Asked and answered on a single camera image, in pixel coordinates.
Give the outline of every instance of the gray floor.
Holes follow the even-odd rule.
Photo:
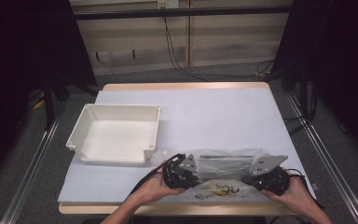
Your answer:
[[[253,76],[257,63],[231,64],[219,66],[204,66],[192,68],[192,73],[235,75],[242,77],[202,76],[208,81],[257,81]],[[188,82],[199,79],[181,75],[174,69],[100,76],[98,87],[106,83],[125,82]],[[283,92],[280,80],[269,83],[281,114],[285,118],[296,116],[286,92]],[[37,171],[37,177],[32,183],[31,190],[21,208],[17,223],[80,223],[86,216],[66,216],[58,211],[57,198],[66,175],[66,169],[73,158],[74,152],[65,147],[65,142],[72,131],[81,108],[86,103],[94,103],[95,97],[89,96],[77,89],[68,88],[71,97],[66,102],[57,130],[48,146],[48,150]],[[44,108],[30,110],[24,116],[19,128],[16,144],[7,155],[4,165],[0,168],[0,220],[4,215],[10,200],[28,169],[35,150],[38,148],[45,128]],[[288,124],[288,130],[297,127],[299,122]],[[339,171],[358,199],[358,144],[350,133],[340,129],[340,122],[319,100],[316,116],[312,125],[320,135],[324,145],[336,163]],[[335,223],[356,223],[347,202],[342,199],[334,179],[326,172],[320,156],[315,150],[305,130],[291,135],[298,155],[308,173],[311,183],[317,183],[320,189],[315,190],[318,201],[326,207],[326,213]],[[154,223],[167,223],[167,219],[155,219]],[[293,217],[281,217],[274,223],[298,223]]]

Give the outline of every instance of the white tabletop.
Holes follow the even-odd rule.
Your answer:
[[[282,166],[306,174],[267,84],[229,89],[100,91],[95,104],[160,105],[157,149],[186,153],[261,148],[272,155],[288,155]],[[119,204],[152,168],[150,163],[144,167],[89,165],[75,156],[59,202]],[[230,201],[272,203],[260,193]],[[158,203],[216,201],[200,201],[185,193]]]

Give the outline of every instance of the black cable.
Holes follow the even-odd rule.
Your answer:
[[[296,172],[298,172],[299,175],[290,175],[290,177],[298,177],[298,178],[300,178],[300,180],[303,182],[304,187],[306,188],[306,190],[310,194],[310,189],[308,188],[307,180],[305,179],[305,176],[302,175],[299,170],[297,170],[297,169],[285,169],[285,171],[296,171]],[[316,205],[319,206],[319,208],[321,208],[322,210],[325,209],[324,206],[321,205],[318,201],[316,201],[316,199],[314,199],[311,194],[310,194],[310,197],[313,199],[313,201],[316,203]]]
[[[256,72],[257,74],[262,74],[262,73],[264,73],[264,72],[267,70],[267,68],[269,68],[269,66],[272,65],[273,62],[274,62],[273,60],[267,60],[267,61],[264,61],[264,62],[259,63],[259,64],[257,65],[256,69],[255,69],[255,72]],[[266,66],[265,68],[263,68],[263,70],[260,71],[260,70],[259,70],[259,67],[260,67],[260,65],[261,65],[262,63],[268,63],[268,64],[267,64],[267,66]]]
[[[168,23],[167,23],[167,19],[164,17],[164,22],[165,22],[165,35],[167,38],[167,44],[168,44],[168,52],[170,54],[170,59],[171,59],[171,64],[173,65],[173,67],[175,68],[176,71],[178,71],[180,74],[185,75],[185,76],[190,76],[190,77],[195,77],[204,81],[209,81],[203,78],[200,78],[198,76],[217,76],[217,77],[255,77],[255,75],[250,75],[250,76],[240,76],[240,75],[224,75],[224,74],[194,74],[191,72],[186,71],[182,66],[180,66],[179,62],[176,59],[176,55],[175,55],[175,51],[173,49],[173,43],[172,43],[172,39],[171,39],[171,35],[170,35],[170,30],[168,28]],[[174,65],[173,63],[173,59],[172,59],[172,55],[171,55],[171,51],[172,51],[172,55],[173,58],[176,62],[176,65]]]
[[[133,192],[135,192],[138,188],[140,188],[144,182],[146,182],[146,180],[148,180],[150,177],[152,177],[153,175],[158,174],[158,170],[161,169],[164,165],[166,165],[168,162],[172,161],[173,159],[179,157],[179,155],[181,154],[176,154],[172,157],[170,157],[169,159],[167,159],[165,162],[163,162],[160,166],[156,167],[155,169],[153,169],[152,171],[150,171],[146,176],[144,176],[144,178],[142,178],[136,185],[135,187],[132,189],[132,191],[130,192],[130,194],[127,196],[127,198],[124,200],[126,201],[128,199],[128,197],[130,195],[133,194]]]
[[[288,132],[289,132],[289,135],[292,135],[293,133],[296,133],[296,132],[300,131],[301,129],[307,127],[307,125],[309,125],[309,124],[310,124],[310,122],[307,121],[307,122],[305,122],[305,124],[301,124],[301,125],[299,125],[298,127],[296,127],[296,128],[294,128],[294,129],[288,131]]]
[[[44,100],[45,100],[45,96],[44,96],[44,95],[41,95],[40,98],[39,98],[39,100],[38,100],[36,103],[34,103],[33,105],[28,105],[28,107],[26,108],[26,111],[31,110],[31,109],[34,108],[37,104],[40,104],[40,103],[43,102]]]
[[[42,90],[42,91],[38,91],[38,92],[37,92],[37,93],[35,93],[34,95],[32,95],[32,96],[28,97],[28,101],[33,100],[36,96],[40,95],[40,93],[42,93],[42,92],[43,92],[43,90]]]
[[[275,217],[275,218],[273,218],[273,219],[270,221],[269,224],[273,224],[278,218],[280,218],[280,217]]]
[[[309,120],[312,121],[315,118],[316,108],[318,107],[318,90],[315,87],[315,84],[312,83],[312,96],[310,97],[310,112]]]
[[[301,217],[295,217],[298,221],[300,221],[300,223],[299,224],[312,224],[312,223],[310,223],[310,222],[306,222],[306,221],[304,221]]]
[[[282,119],[286,119],[286,120],[296,120],[296,119],[302,119],[304,117],[300,116],[300,117],[296,117],[296,118],[286,118],[286,117],[282,117]]]
[[[177,67],[175,66],[175,64],[173,63],[172,55],[171,55],[171,47],[170,47],[170,39],[171,39],[171,36],[170,36],[170,31],[168,30],[167,20],[166,20],[165,17],[164,17],[164,21],[165,21],[165,37],[166,37],[166,39],[167,39],[168,53],[170,54],[171,64],[172,64],[173,68],[174,68],[176,71],[178,71],[180,74],[184,75],[184,76],[194,77],[194,78],[196,78],[196,79],[209,82],[209,80],[207,80],[207,79],[205,79],[205,78],[197,77],[197,76],[194,76],[193,74],[183,73],[181,70],[179,70],[179,68],[181,68],[181,66],[179,65],[179,63],[178,63],[177,60],[176,60],[175,52],[174,52],[173,47],[172,47],[172,54],[173,54],[173,57],[175,58],[176,63],[177,63],[177,65],[178,65],[179,68],[177,68]]]

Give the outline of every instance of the wooden table edge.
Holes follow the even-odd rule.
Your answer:
[[[118,204],[111,203],[60,203],[59,210],[66,215],[111,214],[118,209]],[[135,215],[154,217],[186,216],[295,216],[280,203],[153,203],[140,207]]]
[[[103,91],[269,88],[266,82],[177,82],[106,84]]]

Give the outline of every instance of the black curtain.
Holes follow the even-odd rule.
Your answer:
[[[306,68],[307,79],[358,141],[358,1],[311,2],[321,8],[289,16],[271,74],[291,90]]]
[[[67,0],[0,1],[0,160],[14,140],[28,94],[42,89],[44,78],[96,84],[71,15]]]

